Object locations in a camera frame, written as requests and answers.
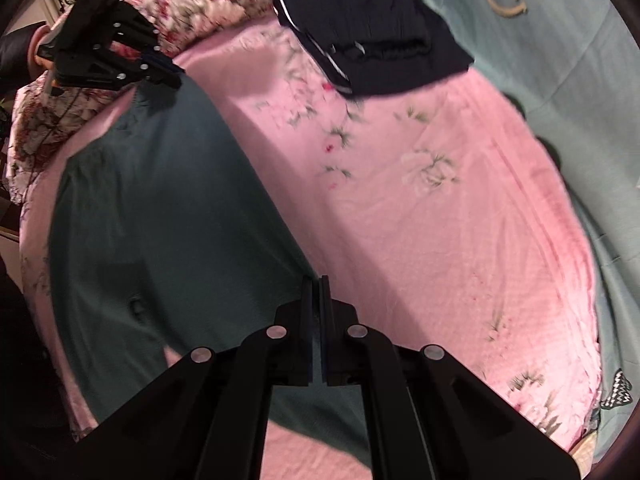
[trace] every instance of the silver screw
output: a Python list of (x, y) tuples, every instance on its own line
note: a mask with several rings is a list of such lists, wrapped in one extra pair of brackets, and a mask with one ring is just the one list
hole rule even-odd
[(206, 363), (209, 359), (211, 359), (211, 350), (208, 348), (196, 348), (191, 351), (191, 360), (194, 363)]
[(351, 325), (347, 329), (347, 334), (356, 339), (361, 339), (369, 333), (366, 326), (362, 325)]
[(427, 359), (431, 359), (433, 361), (439, 361), (444, 357), (444, 350), (438, 345), (425, 346), (422, 352)]
[(287, 329), (280, 325), (273, 325), (267, 329), (267, 336), (271, 339), (282, 339), (287, 335)]

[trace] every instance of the light green fabric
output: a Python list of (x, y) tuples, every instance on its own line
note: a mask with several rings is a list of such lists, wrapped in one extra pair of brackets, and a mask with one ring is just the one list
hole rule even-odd
[[(52, 303), (98, 421), (166, 369), (164, 345), (238, 346), (312, 276), (234, 136), (188, 77), (140, 84), (130, 109), (63, 173)], [(316, 366), (319, 365), (315, 341)], [(279, 387), (270, 417), (368, 462), (357, 387)]]
[[(640, 50), (609, 0), (523, 0), (516, 18), (487, 0), (425, 0), (476, 59), (475, 67), (525, 109), (551, 142), (562, 175), (591, 219), (602, 268), (598, 308), (603, 398), (621, 367), (640, 388)], [(499, 0), (505, 6), (513, 0)], [(596, 460), (633, 405), (601, 413)]]

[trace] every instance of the mattress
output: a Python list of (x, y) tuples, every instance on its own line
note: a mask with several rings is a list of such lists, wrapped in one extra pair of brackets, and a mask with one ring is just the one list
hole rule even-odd
[[(563, 448), (580, 439), (600, 384), (590, 247), (553, 162), (483, 76), (347, 102), (271, 18), (177, 62), (224, 117), (314, 270), (331, 277), (334, 297), (395, 344), (443, 345)], [(56, 330), (49, 223), (66, 160), (131, 97), (64, 144), (24, 207), (24, 293), (79, 434), (96, 426), (85, 397), (100, 392), (80, 391), (82, 370), (70, 368)], [(370, 475), (273, 424), (266, 450), (265, 478)]]

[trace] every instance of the black cable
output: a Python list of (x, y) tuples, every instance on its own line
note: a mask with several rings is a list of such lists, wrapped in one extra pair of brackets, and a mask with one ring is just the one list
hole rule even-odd
[(82, 91), (81, 88), (78, 89), (78, 92), (76, 93), (76, 95), (74, 96), (73, 99), (71, 99), (71, 102), (69, 103), (69, 105), (66, 107), (65, 111), (62, 112), (62, 115), (60, 115), (60, 117), (58, 118), (58, 120), (56, 121), (56, 124), (54, 124), (49, 131), (47, 132), (47, 135), (44, 136), (44, 138), (40, 141), (40, 143), (38, 144), (38, 147), (36, 148), (36, 151), (33, 153), (33, 165), (31, 166), (31, 173), (29, 175), (29, 180), (27, 181), (27, 187), (24, 190), (24, 195), (22, 196), (22, 202), (24, 203), (27, 200), (27, 195), (29, 193), (29, 188), (31, 187), (31, 184), (33, 184), (33, 174), (35, 173), (35, 169), (36, 169), (36, 161), (38, 160), (38, 154), (40, 153), (40, 149), (42, 147), (42, 145), (46, 142), (47, 139), (49, 139), (49, 136), (58, 129), (58, 126), (60, 126), (60, 123), (62, 122), (62, 119), (65, 118), (66, 114), (69, 112), (69, 110), (71, 110), (71, 107), (74, 105), (74, 103), (76, 102), (76, 99), (78, 99), (78, 96), (80, 95), (80, 92)]

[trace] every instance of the red and white floral blanket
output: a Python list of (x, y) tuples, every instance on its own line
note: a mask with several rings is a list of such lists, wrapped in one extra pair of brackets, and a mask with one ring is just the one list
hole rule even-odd
[[(219, 28), (260, 16), (271, 8), (271, 0), (126, 1), (160, 30), (161, 49), (171, 57)], [(119, 53), (126, 54), (125, 49)], [(118, 96), (108, 90), (68, 89), (52, 97), (43, 92), (45, 79), (46, 74), (22, 88), (14, 105), (6, 176), (16, 203), (23, 202), (30, 183), (60, 146)]]

